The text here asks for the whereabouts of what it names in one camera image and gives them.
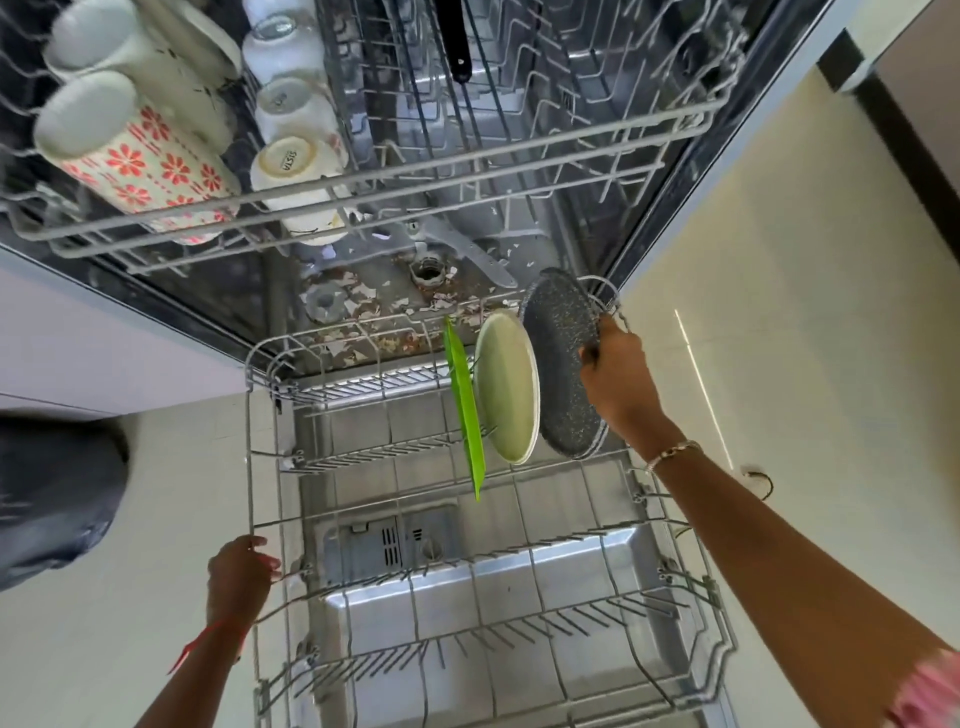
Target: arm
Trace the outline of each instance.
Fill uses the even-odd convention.
[[[685,439],[660,409],[639,338],[612,318],[581,377],[644,460]],[[879,728],[917,663],[948,648],[697,449],[661,461],[657,477],[822,728]]]
[[[267,540],[241,536],[210,559],[208,631],[135,728],[210,728],[230,668],[270,591],[279,562],[254,551]]]

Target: white cup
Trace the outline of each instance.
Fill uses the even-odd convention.
[[[268,144],[284,136],[320,139],[345,167],[349,154],[337,123],[337,111],[324,88],[300,76],[278,76],[256,95],[256,125]]]
[[[240,47],[189,0],[135,0],[204,83],[220,88],[243,73]]]
[[[243,41],[243,58],[254,77],[266,85],[277,76],[324,74],[324,42],[317,24],[283,12],[253,27]]]
[[[223,161],[116,71],[87,73],[62,86],[36,118],[34,145],[123,212],[170,209],[170,216],[147,226],[180,231],[184,245],[212,240],[219,233],[190,229],[229,220],[237,210],[227,198],[240,194],[240,182]],[[178,206],[212,199],[224,206],[176,213]]]
[[[43,58],[65,81],[94,71],[119,71],[161,113],[218,155],[233,140],[233,111],[144,20],[132,0],[79,0],[69,6],[54,21]]]
[[[260,150],[250,170],[250,183],[255,191],[261,191],[279,189],[298,182],[338,177],[343,173],[344,168],[337,153],[327,144],[319,139],[285,136]],[[342,200],[350,197],[349,189],[341,184],[332,187],[330,192]],[[264,204],[272,210],[292,209],[331,200],[333,197],[330,192],[325,189],[296,192],[267,199]],[[354,211],[348,206],[344,208],[347,214]],[[343,218],[336,209],[293,214],[283,218],[283,225],[293,235],[341,229],[323,237],[301,241],[307,245],[326,245],[347,234]]]
[[[260,21],[278,12],[292,12],[317,22],[317,9],[313,3],[314,0],[243,0],[243,9],[250,27],[255,28]]]

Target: white mug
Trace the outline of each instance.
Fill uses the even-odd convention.
[[[318,139],[285,136],[260,150],[250,170],[250,183],[256,191],[280,189],[288,184],[322,180],[337,177],[343,173],[344,168],[340,164],[340,159],[328,145]],[[333,187],[331,192],[339,199],[350,197],[350,191],[341,184]],[[273,197],[264,200],[264,204],[272,210],[283,210],[331,199],[333,197],[327,190],[315,189]],[[354,211],[352,208],[344,207],[347,214]],[[283,225],[293,235],[341,229],[339,232],[323,237],[301,241],[307,245],[326,245],[347,234],[347,228],[337,209],[293,214],[283,218]]]
[[[54,21],[43,58],[65,81],[92,71],[123,73],[165,116],[218,155],[233,140],[232,109],[145,22],[132,0],[79,0],[69,6]]]
[[[325,73],[320,29],[291,12],[274,14],[257,23],[243,41],[243,58],[262,85],[291,73],[318,78]]]
[[[54,93],[37,116],[34,145],[51,164],[127,213],[240,193],[239,181],[216,154],[115,71],[85,74]],[[219,233],[190,234],[190,228],[229,220],[236,211],[225,199],[220,209],[174,213],[146,225],[157,232],[184,231],[179,242],[197,245]]]
[[[349,154],[340,136],[337,111],[316,81],[300,76],[279,76],[256,94],[256,125],[268,144],[284,136],[320,139],[328,144],[345,167]]]
[[[220,88],[243,73],[240,47],[189,0],[134,0],[205,84]]]
[[[260,21],[266,20],[278,12],[292,12],[317,22],[317,9],[314,0],[243,0],[243,9],[255,28]]]

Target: upper dish rack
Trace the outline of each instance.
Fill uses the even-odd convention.
[[[458,85],[431,2],[322,0],[326,70],[350,154],[348,172],[335,182],[352,191],[349,205],[361,214],[350,218],[336,200],[282,212],[262,205],[293,191],[332,189],[330,180],[249,191],[247,169],[261,140],[252,123],[255,82],[247,77],[225,92],[240,120],[225,154],[244,185],[227,198],[240,213],[183,229],[221,233],[187,247],[171,242],[183,230],[144,227],[169,210],[120,214],[32,148],[36,113],[58,83],[39,50],[59,4],[26,0],[21,7],[29,11],[2,10],[0,197],[21,237],[47,241],[67,258],[110,255],[135,274],[182,272],[295,242],[303,236],[278,223],[294,211],[338,207],[347,227],[366,236],[387,222],[486,206],[493,215],[485,229],[471,232],[496,236],[529,231],[530,205],[575,188],[588,207],[631,206],[666,164],[671,144],[709,129],[744,60],[745,34],[727,0],[467,0],[473,76]],[[208,8],[218,22],[235,10]],[[221,24],[235,36],[245,30]]]

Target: pink sleeve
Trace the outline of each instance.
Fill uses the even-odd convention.
[[[943,650],[917,665],[887,717],[896,728],[960,728],[960,652]]]

